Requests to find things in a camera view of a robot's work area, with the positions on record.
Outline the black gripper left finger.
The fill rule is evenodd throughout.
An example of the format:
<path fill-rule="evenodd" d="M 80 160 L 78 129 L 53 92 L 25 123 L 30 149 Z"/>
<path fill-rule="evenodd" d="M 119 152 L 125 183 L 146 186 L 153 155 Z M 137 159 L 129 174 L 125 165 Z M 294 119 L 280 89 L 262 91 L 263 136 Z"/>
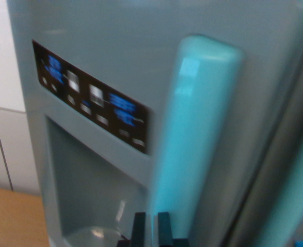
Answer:
<path fill-rule="evenodd" d="M 150 215 L 146 212 L 135 213 L 131 232 L 130 246 L 148 247 L 152 245 Z"/>

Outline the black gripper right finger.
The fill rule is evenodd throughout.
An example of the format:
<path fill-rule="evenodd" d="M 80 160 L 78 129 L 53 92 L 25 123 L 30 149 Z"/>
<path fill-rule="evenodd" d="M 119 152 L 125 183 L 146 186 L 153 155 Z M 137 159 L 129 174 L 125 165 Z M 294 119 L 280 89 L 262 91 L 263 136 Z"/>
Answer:
<path fill-rule="evenodd" d="M 170 214 L 158 213 L 154 217 L 153 246 L 174 246 Z"/>

